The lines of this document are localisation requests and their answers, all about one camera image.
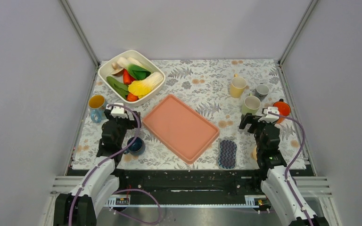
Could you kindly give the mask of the light green mug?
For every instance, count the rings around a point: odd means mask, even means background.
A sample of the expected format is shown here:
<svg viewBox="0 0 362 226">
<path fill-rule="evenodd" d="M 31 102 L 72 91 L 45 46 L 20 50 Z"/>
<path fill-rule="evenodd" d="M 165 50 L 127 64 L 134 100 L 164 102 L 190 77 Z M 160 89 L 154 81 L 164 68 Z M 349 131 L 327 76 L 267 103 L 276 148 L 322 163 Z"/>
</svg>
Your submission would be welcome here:
<svg viewBox="0 0 362 226">
<path fill-rule="evenodd" d="M 247 113 L 256 114 L 261 106 L 261 101 L 256 96 L 247 96 L 242 104 L 242 114 Z"/>
</svg>

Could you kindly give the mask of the dark blue round mug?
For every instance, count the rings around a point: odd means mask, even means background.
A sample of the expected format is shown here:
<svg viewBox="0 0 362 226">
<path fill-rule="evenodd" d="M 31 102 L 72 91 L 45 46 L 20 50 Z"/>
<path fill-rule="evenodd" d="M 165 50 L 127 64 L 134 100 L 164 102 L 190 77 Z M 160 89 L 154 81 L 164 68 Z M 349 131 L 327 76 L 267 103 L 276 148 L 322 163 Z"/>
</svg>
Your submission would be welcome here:
<svg viewBox="0 0 362 226">
<path fill-rule="evenodd" d="M 127 141 L 129 147 L 124 151 L 124 154 L 132 156 L 140 156 L 145 152 L 145 142 L 140 137 L 131 137 Z"/>
</svg>

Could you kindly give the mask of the orange mug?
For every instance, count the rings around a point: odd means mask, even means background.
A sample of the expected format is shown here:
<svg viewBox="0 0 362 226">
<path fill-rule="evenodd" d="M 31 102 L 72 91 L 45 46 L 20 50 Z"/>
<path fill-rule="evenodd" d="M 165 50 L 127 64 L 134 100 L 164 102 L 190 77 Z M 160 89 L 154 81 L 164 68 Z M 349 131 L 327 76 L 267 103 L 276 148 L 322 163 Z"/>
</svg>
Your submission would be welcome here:
<svg viewBox="0 0 362 226">
<path fill-rule="evenodd" d="M 275 102 L 272 106 L 278 108 L 280 115 L 289 116 L 291 113 L 291 108 L 289 104 L 287 104 L 282 98 L 279 99 L 279 101 Z"/>
</svg>

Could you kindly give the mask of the grey blue small mug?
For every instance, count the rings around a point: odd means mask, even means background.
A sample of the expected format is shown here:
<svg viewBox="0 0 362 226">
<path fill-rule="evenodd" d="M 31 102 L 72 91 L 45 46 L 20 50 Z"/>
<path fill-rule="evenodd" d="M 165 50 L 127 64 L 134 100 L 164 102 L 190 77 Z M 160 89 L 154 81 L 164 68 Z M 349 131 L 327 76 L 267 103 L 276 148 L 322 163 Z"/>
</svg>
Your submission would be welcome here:
<svg viewBox="0 0 362 226">
<path fill-rule="evenodd" d="M 260 101 L 263 101 L 267 97 L 269 92 L 269 87 L 263 83 L 260 83 L 255 88 L 254 96 L 257 97 Z"/>
</svg>

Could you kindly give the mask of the yellow mug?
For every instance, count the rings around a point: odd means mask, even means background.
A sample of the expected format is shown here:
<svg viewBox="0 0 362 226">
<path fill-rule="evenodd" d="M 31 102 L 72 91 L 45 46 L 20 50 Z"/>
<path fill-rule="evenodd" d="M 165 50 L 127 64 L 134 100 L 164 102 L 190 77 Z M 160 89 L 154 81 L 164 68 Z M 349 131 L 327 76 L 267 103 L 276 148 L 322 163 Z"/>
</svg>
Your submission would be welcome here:
<svg viewBox="0 0 362 226">
<path fill-rule="evenodd" d="M 245 78 L 239 76 L 238 74 L 234 74 L 233 78 L 230 82 L 230 96 L 233 98 L 239 98 L 244 93 L 246 89 L 247 81 Z"/>
</svg>

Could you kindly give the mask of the blue striped mug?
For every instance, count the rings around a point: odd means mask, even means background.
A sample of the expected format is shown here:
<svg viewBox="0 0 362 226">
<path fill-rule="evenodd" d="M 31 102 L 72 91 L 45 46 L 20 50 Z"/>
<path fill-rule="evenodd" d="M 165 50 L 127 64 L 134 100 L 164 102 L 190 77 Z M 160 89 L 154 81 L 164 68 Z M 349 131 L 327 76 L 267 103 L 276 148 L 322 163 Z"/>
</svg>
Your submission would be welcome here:
<svg viewBox="0 0 362 226">
<path fill-rule="evenodd" d="M 93 95 L 88 101 L 90 119 L 93 123 L 100 123 L 106 109 L 106 99 L 102 95 Z"/>
</svg>

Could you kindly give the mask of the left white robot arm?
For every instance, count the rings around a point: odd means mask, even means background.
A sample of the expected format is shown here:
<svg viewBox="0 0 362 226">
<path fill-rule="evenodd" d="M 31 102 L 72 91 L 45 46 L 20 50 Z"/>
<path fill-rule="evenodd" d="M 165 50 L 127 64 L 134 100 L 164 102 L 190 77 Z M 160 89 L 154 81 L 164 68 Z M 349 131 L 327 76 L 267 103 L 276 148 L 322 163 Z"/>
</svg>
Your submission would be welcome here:
<svg viewBox="0 0 362 226">
<path fill-rule="evenodd" d="M 94 166 L 73 190 L 56 198 L 55 226 L 95 226 L 111 194 L 127 189 L 126 179 L 113 172 L 125 151 L 122 144 L 127 131 L 141 128 L 140 113 L 120 105 L 112 105 L 104 113 L 108 120 L 101 127 Z"/>
</svg>

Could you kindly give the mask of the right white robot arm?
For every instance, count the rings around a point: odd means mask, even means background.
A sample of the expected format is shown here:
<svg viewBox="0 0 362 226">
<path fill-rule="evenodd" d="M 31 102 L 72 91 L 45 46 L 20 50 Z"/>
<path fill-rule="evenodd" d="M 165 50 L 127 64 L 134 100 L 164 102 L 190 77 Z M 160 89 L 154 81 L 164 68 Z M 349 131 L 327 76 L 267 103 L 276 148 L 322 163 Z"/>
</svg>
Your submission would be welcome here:
<svg viewBox="0 0 362 226">
<path fill-rule="evenodd" d="M 280 130 L 268 116 L 247 113 L 239 125 L 254 135 L 259 169 L 252 178 L 251 187 L 265 194 L 284 226 L 327 226 L 325 217 L 319 217 L 307 204 L 289 172 L 280 150 Z"/>
</svg>

